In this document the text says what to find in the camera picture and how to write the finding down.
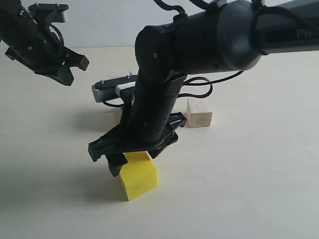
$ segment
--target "yellow block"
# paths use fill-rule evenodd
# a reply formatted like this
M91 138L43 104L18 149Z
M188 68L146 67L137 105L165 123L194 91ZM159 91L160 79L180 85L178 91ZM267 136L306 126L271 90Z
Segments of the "yellow block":
M120 179L128 200L158 186L157 170L146 152L132 152L124 154L128 163L120 171Z

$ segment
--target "table surface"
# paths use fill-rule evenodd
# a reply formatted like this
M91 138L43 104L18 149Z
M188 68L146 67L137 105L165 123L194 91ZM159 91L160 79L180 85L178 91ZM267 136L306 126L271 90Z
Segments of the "table surface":
M178 129L154 160L159 186L126 202L87 146L114 126L91 85L136 73L134 49L78 52L91 65L72 87L1 52L1 239L319 238L319 53L270 55L215 85L212 126Z

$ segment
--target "background wall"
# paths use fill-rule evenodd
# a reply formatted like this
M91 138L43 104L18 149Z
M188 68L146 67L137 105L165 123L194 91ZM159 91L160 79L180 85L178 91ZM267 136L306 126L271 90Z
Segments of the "background wall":
M36 0L21 0L24 7ZM188 0L164 0L182 5L188 14L199 12ZM266 0L277 5L288 0ZM70 6L68 22L57 24L68 47L133 46L145 25L170 23L176 12L160 9L153 0L38 0Z

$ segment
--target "wooden block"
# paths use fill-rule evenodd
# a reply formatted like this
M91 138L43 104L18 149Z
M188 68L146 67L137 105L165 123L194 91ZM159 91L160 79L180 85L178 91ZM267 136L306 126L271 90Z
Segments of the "wooden block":
M116 125L118 125L121 121L121 117L122 117L122 108L117 108L113 111L113 115L114 115L114 122Z
M188 99L186 117L189 128L209 127L211 125L213 112L208 99Z
M132 152L124 155L128 163L121 168L118 178L130 201L157 187L158 174L146 152Z

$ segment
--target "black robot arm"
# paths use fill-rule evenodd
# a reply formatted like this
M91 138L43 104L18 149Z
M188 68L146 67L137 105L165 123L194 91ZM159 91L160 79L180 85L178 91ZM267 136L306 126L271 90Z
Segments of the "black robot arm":
M148 151L155 158L178 140L175 130L186 119L171 111L188 75L243 72L263 55L319 50L319 0L295 0L275 7L264 6L262 0L192 0L204 9L192 16L180 6L155 2L179 15L173 23L146 26L138 34L138 75L126 79L127 84L120 78L120 86L106 81L93 87L101 93L106 83L124 101L120 124L89 144L93 161L105 155L113 175L126 163L123 153ZM100 102L114 99L114 94L95 94L102 95Z
M9 49L5 53L34 73L70 86L74 80L70 67L85 71L88 59L64 46L60 31L53 22L64 22L64 4L34 4L28 11L20 0L0 0L0 41Z

